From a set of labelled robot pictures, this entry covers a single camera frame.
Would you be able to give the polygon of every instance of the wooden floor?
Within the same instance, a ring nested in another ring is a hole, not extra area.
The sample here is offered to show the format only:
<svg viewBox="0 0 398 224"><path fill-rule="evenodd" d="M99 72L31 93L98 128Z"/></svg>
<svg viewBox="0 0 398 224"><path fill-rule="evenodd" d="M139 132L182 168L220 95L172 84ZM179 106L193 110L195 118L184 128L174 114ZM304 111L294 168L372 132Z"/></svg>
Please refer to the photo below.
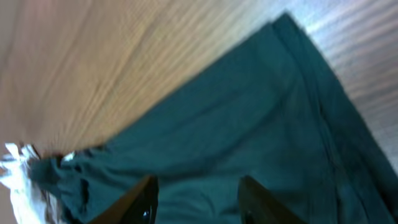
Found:
<svg viewBox="0 0 398 224"><path fill-rule="evenodd" d="M20 0L0 9L0 143L105 141L282 11L398 168L396 0Z"/></svg>

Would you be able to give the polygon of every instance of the teal cloth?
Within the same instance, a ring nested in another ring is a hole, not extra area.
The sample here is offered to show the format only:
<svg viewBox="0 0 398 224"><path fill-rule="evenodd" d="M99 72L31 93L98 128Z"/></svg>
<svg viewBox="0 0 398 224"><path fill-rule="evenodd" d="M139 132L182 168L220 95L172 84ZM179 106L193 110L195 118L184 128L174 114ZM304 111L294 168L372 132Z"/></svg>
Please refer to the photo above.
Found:
<svg viewBox="0 0 398 224"><path fill-rule="evenodd" d="M251 175L307 223L394 223L398 179L309 38L284 14L140 120L31 178L87 223L147 174L157 223L241 223Z"/></svg>

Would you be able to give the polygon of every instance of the white cloth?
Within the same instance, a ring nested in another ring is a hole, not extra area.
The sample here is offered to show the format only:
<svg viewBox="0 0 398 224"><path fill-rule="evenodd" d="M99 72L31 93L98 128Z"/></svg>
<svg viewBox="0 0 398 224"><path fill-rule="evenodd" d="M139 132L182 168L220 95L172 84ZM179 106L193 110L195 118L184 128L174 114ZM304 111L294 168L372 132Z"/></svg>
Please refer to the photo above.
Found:
<svg viewBox="0 0 398 224"><path fill-rule="evenodd" d="M33 147L25 145L19 150L16 144L7 143L6 148L10 154L0 160L0 168L5 170L0 182L11 190L11 203L18 224L64 224L60 219L58 200L29 179L29 162L40 159Z"/></svg>

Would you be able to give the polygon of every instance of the wood grain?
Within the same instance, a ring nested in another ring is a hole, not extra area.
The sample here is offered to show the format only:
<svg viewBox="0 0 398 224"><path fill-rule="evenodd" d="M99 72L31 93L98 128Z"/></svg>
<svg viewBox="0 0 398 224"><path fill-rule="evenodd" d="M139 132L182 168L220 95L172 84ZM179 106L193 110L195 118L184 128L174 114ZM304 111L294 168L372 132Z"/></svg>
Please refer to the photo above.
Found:
<svg viewBox="0 0 398 224"><path fill-rule="evenodd" d="M42 154L99 144L283 11L398 165L396 0L24 1L0 76L0 141Z"/></svg>

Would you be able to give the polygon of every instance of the white fabric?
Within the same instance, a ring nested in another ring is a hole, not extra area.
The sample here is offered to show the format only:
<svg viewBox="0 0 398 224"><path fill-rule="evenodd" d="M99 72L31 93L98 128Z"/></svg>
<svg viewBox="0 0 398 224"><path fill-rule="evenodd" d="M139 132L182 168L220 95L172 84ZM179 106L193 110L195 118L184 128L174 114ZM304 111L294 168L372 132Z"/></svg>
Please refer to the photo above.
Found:
<svg viewBox="0 0 398 224"><path fill-rule="evenodd" d="M29 162L40 159L33 147L25 145L19 150L16 144L7 143L6 148L10 154L0 160L0 168L5 170L0 182L11 190L11 203L18 224L64 224L57 199L40 190L28 177Z"/></svg>

